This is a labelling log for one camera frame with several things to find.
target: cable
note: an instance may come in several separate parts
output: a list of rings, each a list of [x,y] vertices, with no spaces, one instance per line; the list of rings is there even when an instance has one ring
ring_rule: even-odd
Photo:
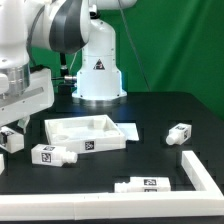
[[[141,61],[141,59],[139,57],[138,51],[137,51],[137,49],[135,47],[135,44],[134,44],[134,42],[132,40],[130,31],[129,31],[129,28],[128,28],[127,20],[125,18],[124,11],[123,11],[122,6],[121,6],[121,1],[118,0],[118,3],[119,3],[119,8],[120,8],[121,16],[122,16],[122,19],[123,19],[124,27],[125,27],[125,30],[126,30],[126,33],[127,33],[128,39],[129,39],[129,42],[131,44],[132,50],[134,51],[135,57],[137,59],[137,62],[138,62],[138,65],[139,65],[141,74],[142,74],[142,76],[143,76],[143,78],[145,80],[145,83],[146,83],[146,86],[148,88],[148,91],[150,92],[150,85],[148,83],[148,80],[147,80],[147,77],[146,77],[146,74],[145,74],[145,71],[144,71],[144,67],[142,65],[142,61]]]
[[[74,63],[75,63],[76,56],[77,56],[77,53],[75,53],[74,58],[73,58],[73,60],[72,60],[71,66],[70,66],[70,68],[69,68],[70,71],[72,70],[72,67],[73,67],[73,65],[74,65]]]
[[[34,30],[35,30],[35,27],[37,25],[37,22],[38,22],[38,20],[40,18],[41,13],[44,11],[44,8],[45,8],[45,6],[42,6],[42,8],[37,13],[37,15],[36,15],[36,17],[35,17],[35,19],[33,21],[32,27],[30,29],[30,34],[29,34],[29,36],[27,38],[26,48],[27,48],[27,52],[28,52],[28,55],[30,57],[30,60],[31,60],[31,62],[33,63],[34,66],[36,66],[36,62],[35,62],[35,60],[33,58],[33,55],[32,55],[31,43],[32,43],[32,38],[33,38],[33,33],[34,33]]]

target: warning label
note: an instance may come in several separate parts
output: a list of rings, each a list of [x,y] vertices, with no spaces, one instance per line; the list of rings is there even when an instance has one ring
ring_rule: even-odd
[[[99,59],[93,68],[94,70],[105,70],[102,61]]]

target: white block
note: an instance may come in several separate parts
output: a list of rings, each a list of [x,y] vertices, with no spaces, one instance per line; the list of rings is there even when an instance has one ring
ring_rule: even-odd
[[[7,138],[5,149],[10,153],[15,153],[24,148],[24,136],[6,126],[1,128],[1,133]]]
[[[222,192],[193,151],[183,151],[181,165],[197,191],[209,191],[222,196]]]
[[[0,154],[0,175],[3,172],[4,169],[5,169],[4,158],[3,158],[3,155]]]

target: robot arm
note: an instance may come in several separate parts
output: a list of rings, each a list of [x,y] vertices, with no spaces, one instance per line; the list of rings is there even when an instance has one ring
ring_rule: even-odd
[[[89,42],[87,49],[91,49],[92,40],[98,34],[96,35],[94,31],[91,35],[93,23],[90,21],[89,7],[95,5],[99,9],[119,9],[120,5],[123,8],[130,7],[136,1],[1,0],[0,127],[46,109],[54,101],[50,71],[29,74],[29,57],[26,51],[28,33],[32,36],[33,46],[71,54]],[[112,66],[108,66],[112,70],[116,69],[116,66],[113,66],[115,63],[113,55],[109,55],[113,62]],[[99,59],[97,58],[96,62],[93,61],[95,67]],[[101,76],[104,70],[95,69],[95,71]],[[114,79],[108,77],[108,85],[110,80],[113,82]],[[116,83],[116,89],[119,89],[120,82],[116,81]]]

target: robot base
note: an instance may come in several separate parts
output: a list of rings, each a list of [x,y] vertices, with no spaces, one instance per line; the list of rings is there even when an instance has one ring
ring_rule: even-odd
[[[106,100],[92,100],[92,99],[85,99],[82,97],[78,97],[76,92],[72,94],[73,103],[80,104],[89,107],[109,107],[117,104],[122,104],[127,101],[127,93],[125,91],[122,92],[120,96],[113,99],[106,99]]]

